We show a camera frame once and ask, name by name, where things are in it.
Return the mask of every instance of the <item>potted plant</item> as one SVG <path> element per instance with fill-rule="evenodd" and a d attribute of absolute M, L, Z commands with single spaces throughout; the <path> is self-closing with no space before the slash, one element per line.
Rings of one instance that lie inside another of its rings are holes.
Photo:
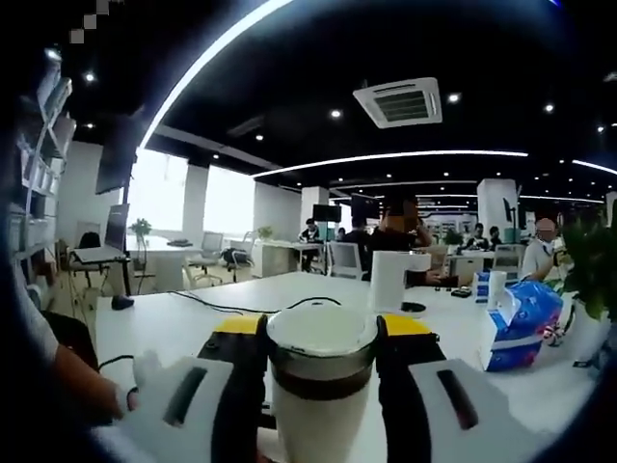
<path fill-rule="evenodd" d="M 613 217 L 617 218 L 617 202 Z M 565 292 L 575 292 L 574 320 L 568 343 L 575 360 L 588 362 L 609 337 L 617 342 L 617 220 L 611 227 L 601 221 L 578 220 L 563 231 L 574 266 L 564 282 Z"/>
<path fill-rule="evenodd" d="M 443 238 L 443 244 L 447 245 L 447 252 L 452 255 L 456 253 L 456 248 L 463 244 L 463 236 L 454 229 L 448 229 Z"/>
<path fill-rule="evenodd" d="M 129 227 L 137 236 L 137 245 L 140 243 L 146 247 L 144 237 L 152 231 L 152 225 L 146 219 L 137 219 L 133 225 Z"/>
<path fill-rule="evenodd" d="M 262 239 L 262 240 L 270 239 L 273 234 L 274 234 L 274 231 L 272 230 L 272 227 L 270 226 L 259 227 L 257 229 L 257 235 L 259 236 L 259 239 Z"/>

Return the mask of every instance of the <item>black ceiling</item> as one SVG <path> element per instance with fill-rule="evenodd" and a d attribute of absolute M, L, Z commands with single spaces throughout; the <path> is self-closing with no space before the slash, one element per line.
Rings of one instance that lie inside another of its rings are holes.
<path fill-rule="evenodd" d="M 87 31 L 79 45 L 67 44 L 67 31 L 79 27 L 88 8 L 71 7 L 64 30 L 50 37 L 61 46 L 64 73 L 73 79 L 69 110 L 81 124 L 76 139 L 101 143 L 109 116 L 140 107 L 145 121 L 151 120 L 205 48 L 261 3 L 112 2 L 109 15 L 98 16 L 96 30 Z M 424 156 L 342 163 L 263 178 L 274 184 L 479 181 L 500 173 L 514 178 L 526 195 L 601 199 L 608 185 L 617 186 L 617 177 L 570 161 L 617 167 L 617 127 L 611 126 L 617 123 L 617 82 L 603 82 L 617 71 L 610 2 L 467 3 L 295 0 L 212 60 L 163 123 L 282 167 L 415 150 L 529 153 L 527 158 Z M 83 79 L 88 70 L 96 75 L 90 84 Z M 379 129 L 352 96 L 365 85 L 419 77 L 438 79 L 443 123 Z M 461 101 L 448 104 L 449 93 L 460 93 Z M 543 111 L 549 102 L 552 114 Z M 333 109 L 342 117 L 331 118 Z M 599 125 L 606 127 L 603 133 Z M 158 135 L 150 145 L 196 163 L 212 160 L 212 150 Z M 264 170 L 225 155 L 214 162 L 250 174 Z M 460 183 L 413 188 L 421 194 L 475 190 Z M 370 194 L 387 191 L 372 188 Z"/>

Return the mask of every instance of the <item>laptop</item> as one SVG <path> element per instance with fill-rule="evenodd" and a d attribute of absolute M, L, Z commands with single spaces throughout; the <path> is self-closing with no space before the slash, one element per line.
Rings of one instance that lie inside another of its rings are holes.
<path fill-rule="evenodd" d="M 126 234 L 126 219 L 128 204 L 112 205 L 107 217 L 105 243 L 98 248 L 74 249 L 73 254 L 81 263 L 103 263 L 115 260 L 125 260 L 124 235 Z"/>

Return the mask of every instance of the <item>tissue box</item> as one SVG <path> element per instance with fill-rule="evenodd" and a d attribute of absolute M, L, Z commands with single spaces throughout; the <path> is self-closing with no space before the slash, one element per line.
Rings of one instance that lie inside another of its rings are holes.
<path fill-rule="evenodd" d="M 489 302 L 489 278 L 491 272 L 475 272 L 473 274 L 473 284 L 471 290 L 476 304 L 486 304 Z"/>
<path fill-rule="evenodd" d="M 547 326 L 561 314 L 563 302 L 549 287 L 522 282 L 505 289 L 494 311 L 482 314 L 480 363 L 486 371 L 533 364 Z"/>

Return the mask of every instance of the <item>air conditioner vent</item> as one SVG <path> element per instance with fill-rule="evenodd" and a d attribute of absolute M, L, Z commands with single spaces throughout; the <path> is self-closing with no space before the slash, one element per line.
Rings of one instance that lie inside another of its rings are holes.
<path fill-rule="evenodd" d="M 439 87 L 433 77 L 356 90 L 354 97 L 379 128 L 443 120 Z"/>

